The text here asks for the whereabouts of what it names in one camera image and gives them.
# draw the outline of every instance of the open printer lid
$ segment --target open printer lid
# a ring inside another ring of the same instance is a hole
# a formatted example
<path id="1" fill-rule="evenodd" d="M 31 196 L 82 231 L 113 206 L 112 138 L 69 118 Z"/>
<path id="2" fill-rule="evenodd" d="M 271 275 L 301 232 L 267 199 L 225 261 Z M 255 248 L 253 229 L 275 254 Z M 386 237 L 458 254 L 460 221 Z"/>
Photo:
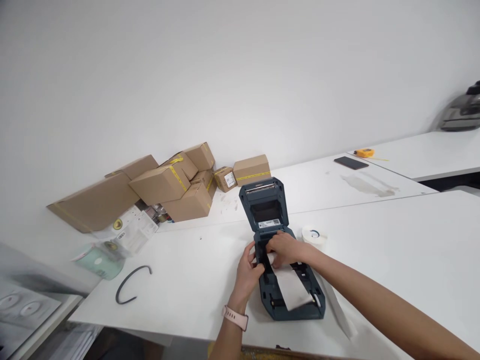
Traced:
<path id="1" fill-rule="evenodd" d="M 243 185 L 239 196 L 254 232 L 277 231 L 289 225 L 284 184 L 276 177 Z"/>

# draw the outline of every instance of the smartphone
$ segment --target smartphone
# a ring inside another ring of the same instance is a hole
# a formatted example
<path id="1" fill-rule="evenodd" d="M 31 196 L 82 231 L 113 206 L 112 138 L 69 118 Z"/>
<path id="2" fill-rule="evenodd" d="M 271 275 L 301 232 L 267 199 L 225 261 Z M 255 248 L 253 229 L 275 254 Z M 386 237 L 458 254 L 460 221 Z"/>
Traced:
<path id="1" fill-rule="evenodd" d="M 339 157 L 339 158 L 337 158 L 333 161 L 336 162 L 336 163 L 345 165 L 347 168 L 350 168 L 350 169 L 353 169 L 353 170 L 366 168 L 368 166 L 368 164 L 366 164 L 364 162 L 357 161 L 357 160 L 354 160 L 354 159 L 346 157 L 346 156 Z"/>

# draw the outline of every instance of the hand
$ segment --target hand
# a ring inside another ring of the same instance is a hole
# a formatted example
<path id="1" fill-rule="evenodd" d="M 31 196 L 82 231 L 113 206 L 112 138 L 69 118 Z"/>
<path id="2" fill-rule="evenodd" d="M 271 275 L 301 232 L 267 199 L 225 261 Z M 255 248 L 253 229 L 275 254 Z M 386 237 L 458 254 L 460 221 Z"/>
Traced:
<path id="1" fill-rule="evenodd" d="M 297 241 L 290 234 L 280 230 L 276 232 L 276 235 L 266 245 L 268 253 L 276 252 L 275 260 L 271 264 L 275 269 L 278 269 L 283 264 L 304 263 L 307 254 L 312 251 L 311 248 L 313 246 L 310 244 Z"/>
<path id="2" fill-rule="evenodd" d="M 228 301 L 228 307 L 240 314 L 245 312 L 250 295 L 258 286 L 259 278 L 265 271 L 263 264 L 255 266 L 252 263 L 255 259 L 255 253 L 250 254 L 250 250 L 254 245 L 255 241 L 249 243 L 241 255 L 236 269 L 235 287 Z"/>

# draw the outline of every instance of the wrist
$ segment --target wrist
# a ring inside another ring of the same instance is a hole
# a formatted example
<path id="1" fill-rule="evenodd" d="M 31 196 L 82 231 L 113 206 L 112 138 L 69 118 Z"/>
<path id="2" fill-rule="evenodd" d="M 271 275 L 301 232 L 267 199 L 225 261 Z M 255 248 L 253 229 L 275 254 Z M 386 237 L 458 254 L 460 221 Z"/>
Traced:
<path id="1" fill-rule="evenodd" d="M 302 251 L 300 254 L 300 262 L 305 264 L 311 264 L 314 262 L 314 259 L 318 257 L 319 254 L 322 254 L 315 246 L 309 243 L 302 243 Z"/>
<path id="2" fill-rule="evenodd" d="M 234 312 L 239 313 L 240 315 L 245 315 L 245 310 L 247 308 L 248 298 L 240 295 L 233 289 L 230 299 L 228 300 L 227 306 L 232 309 Z"/>

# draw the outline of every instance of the green container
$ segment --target green container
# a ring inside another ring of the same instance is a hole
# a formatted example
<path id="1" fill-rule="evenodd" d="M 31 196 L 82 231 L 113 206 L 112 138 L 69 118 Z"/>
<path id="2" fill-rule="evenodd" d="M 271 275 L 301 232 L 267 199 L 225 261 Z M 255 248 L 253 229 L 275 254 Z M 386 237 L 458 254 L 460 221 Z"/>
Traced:
<path id="1" fill-rule="evenodd" d="M 105 280 L 115 278 L 124 267 L 123 262 L 112 260 L 93 243 L 83 247 L 81 254 L 71 261 Z"/>

